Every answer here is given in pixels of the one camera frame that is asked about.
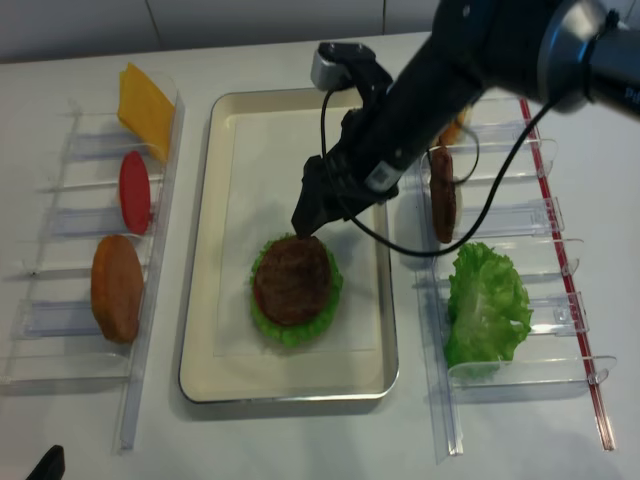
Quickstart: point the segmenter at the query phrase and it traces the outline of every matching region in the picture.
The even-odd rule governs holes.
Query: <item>lettuce leaf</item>
[[[484,243],[467,243],[453,262],[445,346],[449,368],[465,362],[513,360],[531,331],[529,295],[506,255]]]

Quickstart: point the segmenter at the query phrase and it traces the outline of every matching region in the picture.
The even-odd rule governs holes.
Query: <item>red strip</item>
[[[530,121],[531,111],[529,110],[529,104],[525,99],[520,100],[520,108],[522,110],[522,116],[524,117],[525,121]],[[530,138],[540,138],[537,127],[531,132]],[[533,152],[533,161],[535,163],[536,170],[538,171],[538,179],[540,182],[540,190],[542,191],[542,196],[545,199],[551,199],[551,189],[549,188],[547,177],[544,174],[540,149],[537,146],[532,145],[531,151]],[[549,220],[551,221],[551,223],[557,224],[556,214],[553,208],[549,210],[549,216]],[[562,234],[560,232],[553,232],[553,239],[562,240]],[[568,264],[568,259],[567,253],[564,249],[564,244],[562,242],[556,242],[556,253],[558,255],[558,261],[560,262],[560,267],[564,268]],[[566,274],[563,276],[565,289],[567,293],[575,293],[576,288],[573,283],[573,277],[570,273],[565,273]],[[579,331],[578,333],[576,333],[576,337],[578,337],[580,353],[583,357],[591,357],[591,347],[589,346],[589,338],[587,337],[587,332],[584,331],[584,318],[582,316],[582,312],[579,308],[572,308],[571,313],[576,330]],[[584,369],[587,374],[587,378],[595,377],[596,368],[593,364],[593,360],[585,359]],[[589,391],[591,392],[591,400],[593,401],[593,408],[596,415],[596,424],[598,426],[602,448],[604,448],[605,450],[615,450],[616,445],[613,438],[613,431],[611,430],[609,417],[607,416],[607,412],[604,408],[604,400],[602,399],[602,394],[600,392],[600,385],[589,384]]]

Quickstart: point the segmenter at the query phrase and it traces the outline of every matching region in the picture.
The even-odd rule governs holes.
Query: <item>yellow cheese slice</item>
[[[157,160],[169,159],[173,104],[142,70],[130,63],[120,72],[118,118],[142,141]]]

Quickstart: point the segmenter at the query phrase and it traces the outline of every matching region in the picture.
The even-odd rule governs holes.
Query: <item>tomato slice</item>
[[[122,160],[119,187],[124,223],[131,233],[143,235],[151,222],[151,187],[147,167],[135,150]]]

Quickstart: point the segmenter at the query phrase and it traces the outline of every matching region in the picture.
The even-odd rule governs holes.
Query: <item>black object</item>
[[[64,470],[64,449],[60,445],[54,445],[44,454],[27,480],[60,480]]]
[[[312,80],[356,87],[322,165],[310,158],[292,224],[299,237],[397,194],[397,182],[455,116],[498,86],[571,112],[600,100],[640,114],[640,33],[597,0],[444,0],[433,33],[395,83],[363,45],[322,43]],[[327,176],[331,172],[336,189]]]
[[[329,103],[329,98],[331,98],[332,94],[333,94],[332,90],[329,90],[327,92],[324,99],[324,103],[322,104],[322,113],[320,114],[320,143],[321,143],[323,158],[326,158],[327,156],[324,118],[327,111],[327,104]],[[475,235],[475,233],[478,231],[478,228],[480,228],[480,225],[482,225],[482,222],[487,216],[487,213],[489,213],[489,209],[491,208],[491,203],[493,202],[493,198],[495,197],[496,192],[498,191],[500,182],[502,182],[502,179],[504,178],[505,173],[507,173],[507,169],[509,168],[509,165],[511,165],[511,162],[513,161],[513,158],[516,156],[516,153],[518,152],[518,150],[520,149],[524,141],[527,139],[531,131],[536,127],[538,122],[540,122],[542,117],[544,117],[546,113],[556,105],[556,103],[557,103],[557,100],[556,101],[552,100],[550,102],[547,102],[542,107],[542,109],[537,113],[537,115],[533,117],[531,121],[527,124],[527,126],[522,130],[522,132],[520,133],[520,136],[518,137],[516,142],[513,144],[513,147],[511,148],[509,155],[507,155],[507,158],[502,164],[502,167],[500,168],[498,175],[496,175],[496,178],[493,181],[493,185],[491,185],[491,190],[489,191],[489,195],[487,196],[487,200],[485,201],[485,204],[482,207],[482,211],[480,212],[480,215],[478,215],[478,218],[476,219],[475,223],[471,226],[469,231],[465,233],[460,240],[458,240],[457,242],[455,242],[454,244],[446,248],[443,248],[442,250],[433,250],[433,251],[409,250],[408,248],[401,247],[400,245],[397,245],[389,241],[382,235],[379,235],[378,233],[368,228],[365,224],[363,224],[360,220],[358,220],[355,217],[355,215],[349,210],[349,207],[345,204],[345,202],[342,199],[342,195],[340,194],[340,192],[337,190],[335,186],[335,181],[333,179],[333,175],[331,174],[331,170],[327,168],[327,177],[329,179],[329,183],[331,184],[331,187],[333,188],[333,191],[336,197],[336,202],[342,208],[342,211],[346,216],[347,220],[351,220],[360,230],[362,230],[364,233],[369,235],[374,240],[382,243],[387,248],[390,248],[391,250],[394,250],[398,253],[402,253],[403,255],[409,255],[411,257],[421,257],[421,258],[441,257],[442,255],[447,255],[453,252],[454,250],[457,250],[466,242],[468,242],[469,239],[471,239],[471,237]]]

